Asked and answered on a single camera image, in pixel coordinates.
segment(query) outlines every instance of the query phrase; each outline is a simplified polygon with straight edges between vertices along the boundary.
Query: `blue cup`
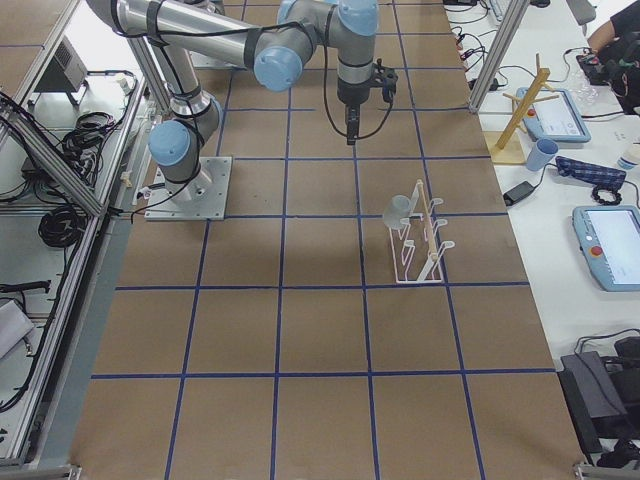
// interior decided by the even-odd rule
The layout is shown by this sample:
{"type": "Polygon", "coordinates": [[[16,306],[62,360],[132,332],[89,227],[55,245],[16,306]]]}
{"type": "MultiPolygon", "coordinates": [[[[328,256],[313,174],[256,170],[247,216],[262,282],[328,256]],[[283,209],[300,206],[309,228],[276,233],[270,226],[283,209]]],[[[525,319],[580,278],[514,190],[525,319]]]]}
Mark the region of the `blue cup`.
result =
{"type": "Polygon", "coordinates": [[[548,138],[539,139],[529,152],[526,167],[532,172],[543,168],[558,153],[558,144],[548,138]]]}

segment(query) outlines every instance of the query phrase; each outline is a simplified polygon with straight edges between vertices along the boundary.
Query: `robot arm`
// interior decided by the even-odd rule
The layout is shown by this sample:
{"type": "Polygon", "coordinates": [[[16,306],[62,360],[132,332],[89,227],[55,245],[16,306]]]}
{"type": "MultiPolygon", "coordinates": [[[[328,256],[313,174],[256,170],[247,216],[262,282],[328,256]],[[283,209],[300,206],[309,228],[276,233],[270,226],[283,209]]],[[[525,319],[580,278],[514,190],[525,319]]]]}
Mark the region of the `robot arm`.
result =
{"type": "MultiPolygon", "coordinates": [[[[203,0],[88,0],[94,12],[126,36],[148,37],[163,70],[177,117],[199,117],[197,130],[206,141],[220,119],[217,102],[200,88],[189,51],[253,70],[273,91],[284,91],[298,80],[317,45],[338,50],[338,98],[345,104],[347,143],[359,135],[360,105],[372,87],[381,86],[374,67],[376,0],[284,0],[278,23],[265,29],[207,8],[203,0]]],[[[386,91],[395,91],[391,72],[386,91]]]]}

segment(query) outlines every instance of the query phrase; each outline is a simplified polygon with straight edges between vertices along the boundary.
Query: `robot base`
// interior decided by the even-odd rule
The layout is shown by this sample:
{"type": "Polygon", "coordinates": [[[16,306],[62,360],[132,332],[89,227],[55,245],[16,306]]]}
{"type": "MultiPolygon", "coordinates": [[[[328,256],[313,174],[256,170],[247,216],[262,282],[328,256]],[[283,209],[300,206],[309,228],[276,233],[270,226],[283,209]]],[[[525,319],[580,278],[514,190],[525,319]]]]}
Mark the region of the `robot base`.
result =
{"type": "MultiPolygon", "coordinates": [[[[224,220],[232,162],[231,157],[201,157],[202,168],[214,179],[207,192],[202,197],[189,202],[167,200],[161,205],[149,208],[144,214],[145,218],[149,221],[224,220]]],[[[160,169],[154,181],[164,182],[160,169]]],[[[167,197],[169,197],[167,190],[154,190],[149,198],[149,204],[162,202],[167,197]]]]}

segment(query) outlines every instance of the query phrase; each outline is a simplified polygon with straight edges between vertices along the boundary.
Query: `light blue cap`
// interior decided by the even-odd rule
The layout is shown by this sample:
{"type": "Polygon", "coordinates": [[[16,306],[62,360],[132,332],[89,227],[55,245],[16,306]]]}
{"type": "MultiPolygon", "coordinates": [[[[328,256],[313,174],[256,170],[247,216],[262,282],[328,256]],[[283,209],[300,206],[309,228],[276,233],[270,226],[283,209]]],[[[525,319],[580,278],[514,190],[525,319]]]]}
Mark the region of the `light blue cap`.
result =
{"type": "Polygon", "coordinates": [[[278,9],[278,23],[285,23],[287,21],[287,15],[289,15],[289,10],[293,7],[293,4],[296,3],[297,0],[282,0],[280,4],[280,8],[278,9]]]}
{"type": "Polygon", "coordinates": [[[338,0],[338,17],[353,33],[370,37],[378,31],[377,0],[338,0]]]}
{"type": "Polygon", "coordinates": [[[300,78],[302,60],[290,48],[280,45],[267,47],[256,57],[253,73],[258,82],[269,90],[283,92],[300,78]]]}
{"type": "Polygon", "coordinates": [[[187,127],[175,120],[157,125],[149,134],[151,156],[163,167],[180,162],[189,151],[190,144],[187,127]]]}

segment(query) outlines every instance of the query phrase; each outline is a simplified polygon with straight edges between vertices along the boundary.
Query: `person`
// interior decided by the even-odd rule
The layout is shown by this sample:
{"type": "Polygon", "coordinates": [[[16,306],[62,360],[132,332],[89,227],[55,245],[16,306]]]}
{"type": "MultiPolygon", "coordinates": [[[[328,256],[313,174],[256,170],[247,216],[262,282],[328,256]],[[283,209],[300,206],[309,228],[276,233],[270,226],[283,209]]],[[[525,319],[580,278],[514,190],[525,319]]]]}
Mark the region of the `person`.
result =
{"type": "Polygon", "coordinates": [[[638,31],[640,31],[640,0],[633,2],[612,16],[610,20],[593,32],[587,42],[589,47],[598,53],[625,33],[638,31]]]}

